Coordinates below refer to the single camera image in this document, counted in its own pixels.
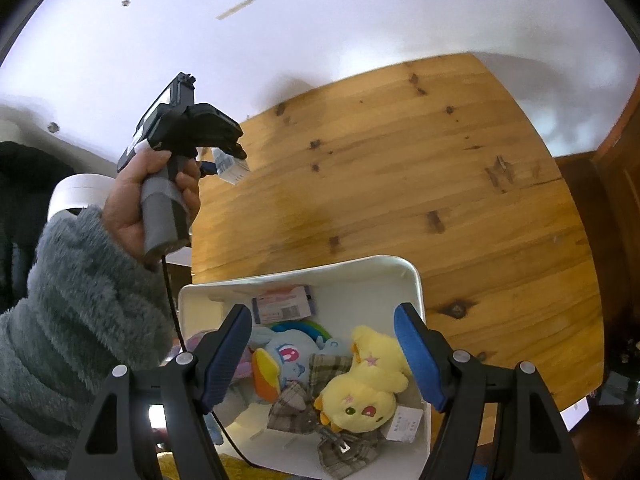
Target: human hand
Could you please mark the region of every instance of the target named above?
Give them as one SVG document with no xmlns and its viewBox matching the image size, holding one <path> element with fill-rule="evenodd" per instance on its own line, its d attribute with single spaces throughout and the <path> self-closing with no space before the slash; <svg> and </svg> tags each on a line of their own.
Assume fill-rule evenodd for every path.
<svg viewBox="0 0 640 480">
<path fill-rule="evenodd" d="M 102 225 L 106 231 L 140 262 L 145 253 L 140 190 L 146 177 L 162 170 L 170 157 L 171 152 L 145 150 L 137 153 L 116 177 L 102 210 Z M 195 160 L 190 160 L 175 179 L 192 222 L 200 210 L 199 179 L 200 170 Z"/>
</svg>

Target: metal screw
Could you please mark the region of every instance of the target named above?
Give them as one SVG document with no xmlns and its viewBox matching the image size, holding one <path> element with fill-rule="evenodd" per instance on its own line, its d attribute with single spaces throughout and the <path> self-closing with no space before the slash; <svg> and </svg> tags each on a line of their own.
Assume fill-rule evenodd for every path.
<svg viewBox="0 0 640 480">
<path fill-rule="evenodd" d="M 191 361 L 193 361 L 193 354 L 189 352 L 182 352 L 175 358 L 175 362 L 179 365 L 188 365 Z"/>
<path fill-rule="evenodd" d="M 113 367 L 113 370 L 111 371 L 111 375 L 113 375 L 114 377 L 122 377 L 124 374 L 126 374 L 128 371 L 127 365 L 118 365 L 116 367 Z"/>
<path fill-rule="evenodd" d="M 529 361 L 523 361 L 520 363 L 520 370 L 526 374 L 532 374 L 536 371 L 536 366 Z"/>
<path fill-rule="evenodd" d="M 465 350 L 456 350 L 453 352 L 453 360 L 459 363 L 468 363 L 469 359 L 471 359 L 471 355 L 469 352 Z"/>
</svg>

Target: white ceiling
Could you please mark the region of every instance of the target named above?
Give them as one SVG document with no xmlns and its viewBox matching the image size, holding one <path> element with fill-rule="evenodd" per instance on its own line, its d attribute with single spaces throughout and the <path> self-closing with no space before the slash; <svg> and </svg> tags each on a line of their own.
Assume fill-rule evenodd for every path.
<svg viewBox="0 0 640 480">
<path fill-rule="evenodd" d="M 117 160 L 174 76 L 238 121 L 338 79 L 475 52 L 553 155 L 594 149 L 640 55 L 601 0 L 46 0 L 0 67 L 0 100 Z"/>
</svg>

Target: yellow rug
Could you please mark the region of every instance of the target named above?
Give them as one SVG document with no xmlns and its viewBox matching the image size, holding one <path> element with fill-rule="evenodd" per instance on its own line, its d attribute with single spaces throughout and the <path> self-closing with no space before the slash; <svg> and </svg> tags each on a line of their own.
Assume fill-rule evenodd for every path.
<svg viewBox="0 0 640 480">
<path fill-rule="evenodd" d="M 229 455 L 220 455 L 220 461 L 225 467 L 229 480 L 286 480 L 290 474 L 272 471 L 271 469 L 256 469 L 247 465 L 243 460 Z M 173 453 L 160 453 L 158 463 L 162 476 L 170 480 L 180 480 L 178 470 L 175 467 Z"/>
</svg>

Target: white cylinder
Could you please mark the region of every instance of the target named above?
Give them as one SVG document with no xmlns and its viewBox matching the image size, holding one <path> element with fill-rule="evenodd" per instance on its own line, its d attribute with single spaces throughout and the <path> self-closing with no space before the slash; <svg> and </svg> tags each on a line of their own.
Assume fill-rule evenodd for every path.
<svg viewBox="0 0 640 480">
<path fill-rule="evenodd" d="M 51 195 L 47 221 L 56 213 L 68 209 L 91 205 L 102 209 L 114 182 L 115 179 L 110 176 L 93 173 L 81 173 L 61 180 Z"/>
</svg>

